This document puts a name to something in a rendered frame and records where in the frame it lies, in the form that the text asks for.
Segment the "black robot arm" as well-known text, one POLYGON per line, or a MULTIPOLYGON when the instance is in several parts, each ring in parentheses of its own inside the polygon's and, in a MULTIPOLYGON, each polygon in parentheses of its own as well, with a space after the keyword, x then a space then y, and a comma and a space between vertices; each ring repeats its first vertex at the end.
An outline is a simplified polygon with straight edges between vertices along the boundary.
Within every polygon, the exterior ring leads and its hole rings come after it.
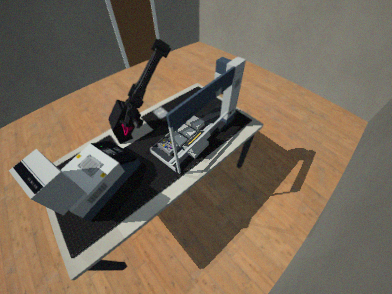
POLYGON ((144 121, 144 120, 138 118, 136 115, 137 115, 137 111, 138 111, 137 108, 140 109, 140 107, 142 107, 142 105, 143 105, 143 102, 144 102, 143 101, 143 97, 144 97, 145 92, 146 92, 146 87, 147 87, 147 85, 148 85, 148 83, 149 83, 149 81, 150 81, 150 79, 151 79, 151 77, 152 77, 152 75, 153 75, 153 73, 154 73, 154 71, 155 71, 159 61, 160 61, 160 59, 162 57, 167 58, 167 56, 168 56, 168 54, 169 54, 169 52, 171 50, 170 46, 168 44, 166 44, 165 42, 163 42, 162 40, 160 40, 160 39, 159 39, 159 41, 158 41, 158 39, 155 39, 151 49, 154 50, 154 53, 152 54, 153 56, 151 55, 151 57, 150 57, 150 60, 151 60, 151 61, 149 60, 150 63, 149 62, 147 63, 147 65, 146 65, 146 67, 145 67, 145 69, 144 69, 140 79, 137 81, 137 83, 136 84, 134 84, 134 83, 132 84, 132 86, 131 86, 131 88, 129 90, 129 93, 127 95, 127 96, 129 96, 129 98, 125 102, 121 101, 122 107, 124 109, 128 109, 126 111, 127 116, 126 116, 125 122, 128 123, 128 124, 133 124, 134 123, 136 128, 140 128, 143 125, 143 121, 144 121), (130 102, 135 104, 135 105, 137 105, 138 107, 132 105, 130 102))

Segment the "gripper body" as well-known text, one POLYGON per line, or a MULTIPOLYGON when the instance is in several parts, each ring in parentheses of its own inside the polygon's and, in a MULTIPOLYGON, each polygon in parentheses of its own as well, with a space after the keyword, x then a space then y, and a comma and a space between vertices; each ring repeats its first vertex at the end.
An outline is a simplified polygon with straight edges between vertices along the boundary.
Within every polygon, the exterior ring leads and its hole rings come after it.
MULTIPOLYGON (((126 116, 127 116, 127 113, 126 113, 126 116)), ((125 120, 126 120, 126 116, 125 116, 125 120)), ((124 127, 134 127, 134 126, 132 126, 133 124, 126 123, 125 120, 120 120, 120 123, 122 123, 124 125, 124 127)))

